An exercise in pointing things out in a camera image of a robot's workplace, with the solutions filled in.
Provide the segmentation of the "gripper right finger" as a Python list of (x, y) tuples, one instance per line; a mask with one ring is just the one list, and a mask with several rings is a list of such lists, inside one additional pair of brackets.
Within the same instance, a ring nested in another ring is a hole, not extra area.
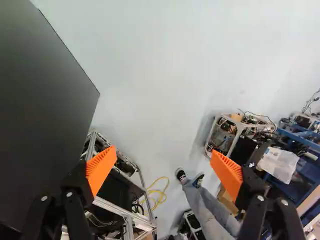
[(248, 166), (240, 166), (213, 150), (210, 165), (244, 218), (239, 240), (260, 240), (267, 229), (273, 240), (306, 238), (295, 205), (283, 197), (268, 198), (266, 184)]

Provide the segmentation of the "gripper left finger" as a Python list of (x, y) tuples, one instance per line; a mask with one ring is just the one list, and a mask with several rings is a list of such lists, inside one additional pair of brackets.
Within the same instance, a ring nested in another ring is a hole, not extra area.
[(117, 160), (116, 148), (108, 147), (92, 159), (81, 160), (59, 187), (36, 197), (21, 231), (23, 240), (59, 240), (66, 226), (71, 240), (92, 240), (85, 216)]

